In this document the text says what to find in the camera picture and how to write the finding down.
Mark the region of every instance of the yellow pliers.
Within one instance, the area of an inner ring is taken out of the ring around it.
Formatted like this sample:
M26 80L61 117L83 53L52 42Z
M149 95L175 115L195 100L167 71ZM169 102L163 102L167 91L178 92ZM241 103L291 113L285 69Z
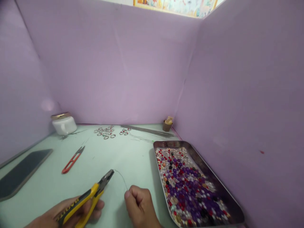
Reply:
M62 227L69 218L82 206L84 205L89 199L92 199L92 206L88 214L83 215L79 222L76 224L75 228L84 228L86 223L88 222L99 198L104 193L104 188L108 184L109 180L113 176L114 171L110 169L103 178L93 185L91 189L89 189L86 193L80 196L77 200L75 200L67 209L65 209L61 215L56 219L59 224L59 227Z

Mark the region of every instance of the small wooden cup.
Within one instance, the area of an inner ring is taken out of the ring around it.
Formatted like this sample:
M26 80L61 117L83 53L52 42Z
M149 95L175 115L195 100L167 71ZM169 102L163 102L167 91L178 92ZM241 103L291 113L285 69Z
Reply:
M162 130L163 131L170 131L172 127L172 124L166 124L165 121L164 121L164 124L162 125Z

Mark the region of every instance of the colorful poster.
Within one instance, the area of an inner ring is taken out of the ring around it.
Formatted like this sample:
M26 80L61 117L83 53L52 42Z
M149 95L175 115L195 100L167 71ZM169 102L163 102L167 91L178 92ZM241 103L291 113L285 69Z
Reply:
M133 5L145 9L202 18L215 8L216 3L217 0L134 0Z

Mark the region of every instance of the jar lid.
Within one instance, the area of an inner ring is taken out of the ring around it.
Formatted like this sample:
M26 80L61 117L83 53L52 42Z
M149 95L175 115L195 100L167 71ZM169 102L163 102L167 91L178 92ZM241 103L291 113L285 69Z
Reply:
M55 115L51 115L52 120L56 120L56 119L63 119L66 117L71 116L71 114L69 112L61 112Z

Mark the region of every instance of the purple wall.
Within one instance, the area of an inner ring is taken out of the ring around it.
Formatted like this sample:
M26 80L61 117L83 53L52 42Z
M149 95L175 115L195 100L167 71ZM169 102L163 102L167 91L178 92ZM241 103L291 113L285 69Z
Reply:
M57 112L13 0L0 2L0 164L54 131Z
M200 20L103 1L17 1L51 90L79 123L174 115Z
M177 111L176 131L251 228L303 227L303 12L303 1L224 2L202 22Z

